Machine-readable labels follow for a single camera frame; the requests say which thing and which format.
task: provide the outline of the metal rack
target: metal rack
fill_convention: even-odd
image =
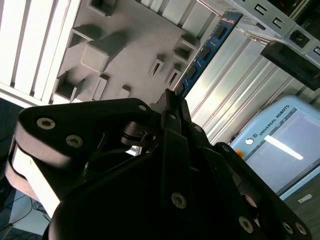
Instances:
[[[286,44],[300,56],[320,67],[320,41],[300,27],[289,16],[267,0],[197,0],[216,14],[237,11],[246,16],[238,26],[252,37],[276,40]],[[291,35],[299,31],[309,39],[305,46],[298,46]]]

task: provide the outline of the corrugated metal wall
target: corrugated metal wall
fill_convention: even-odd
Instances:
[[[320,108],[312,91],[260,55],[263,46],[235,30],[187,96],[192,119],[211,143],[229,142],[259,110],[294,94]]]

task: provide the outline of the cable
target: cable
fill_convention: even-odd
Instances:
[[[41,204],[41,202],[38,202],[38,201],[34,202],[34,203],[33,203],[33,209],[36,210],[36,211],[39,211],[39,212],[43,213],[43,217],[44,217],[46,220],[48,220],[49,222],[51,222],[51,219],[50,219],[50,217],[49,217],[49,215],[48,215],[45,207]]]
[[[11,240],[11,239],[19,238],[20,236],[22,236],[22,235],[24,235],[24,234],[29,234],[29,232],[24,232],[24,233],[21,233],[21,234],[19,234],[19,235],[15,235],[15,236],[13,236],[13,237],[11,237],[11,238],[8,238],[8,239],[6,239],[6,240]]]
[[[7,226],[5,226],[5,227],[3,227],[2,229],[0,229],[0,232],[2,232],[3,230],[5,230],[7,227],[16,224],[17,222],[19,222],[20,220],[24,219],[26,216],[28,216],[28,215],[32,212],[32,209],[33,209],[32,199],[31,199],[31,197],[29,197],[29,198],[30,198],[30,203],[31,203],[30,211],[29,211],[26,215],[24,215],[23,217],[21,217],[20,219],[18,219],[17,221],[14,221],[13,223],[10,223],[10,224],[8,224]]]
[[[13,200],[12,202],[10,202],[9,204],[7,204],[6,206],[4,206],[3,207],[3,210],[5,209],[5,208],[10,208],[9,206],[11,205],[11,204],[13,204],[15,201],[18,201],[19,199],[22,199],[23,197],[25,197],[26,195],[23,195],[23,196],[21,196],[21,197],[18,197],[17,199],[15,199],[15,200]]]
[[[9,195],[10,195],[10,193],[11,193],[11,190],[12,190],[12,186],[10,186],[8,193],[6,194],[6,196],[4,197],[3,201],[2,201],[1,204],[0,204],[0,207],[2,207],[2,206],[5,204],[6,200],[8,199],[8,197],[9,197]]]

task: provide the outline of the orange light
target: orange light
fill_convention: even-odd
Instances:
[[[235,150],[236,154],[238,154],[240,156],[240,158],[244,158],[245,154],[243,151],[240,151],[240,150]]]

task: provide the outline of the ceiling light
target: ceiling light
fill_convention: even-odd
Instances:
[[[290,147],[283,144],[282,142],[278,141],[272,136],[267,135],[264,140],[266,140],[268,143],[272,144],[273,146],[277,147],[278,149],[281,149],[282,151],[286,152],[287,154],[295,157],[298,160],[304,159],[303,156],[301,156],[299,153],[293,151]]]

